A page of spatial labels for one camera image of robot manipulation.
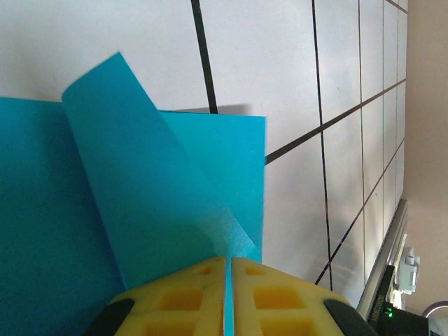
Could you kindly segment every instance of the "blue paper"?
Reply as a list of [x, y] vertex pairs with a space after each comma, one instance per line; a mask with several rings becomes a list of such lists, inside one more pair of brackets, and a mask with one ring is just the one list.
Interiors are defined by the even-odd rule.
[[255, 244], [117, 54], [62, 96], [126, 288]]
[[0, 98], [0, 335], [80, 335], [124, 291], [62, 105]]
[[261, 263], [265, 118], [179, 112], [161, 116], [257, 246], [245, 257]]
[[121, 55], [63, 98], [0, 98], [0, 335], [79, 335], [125, 289], [261, 261], [264, 118], [157, 111]]

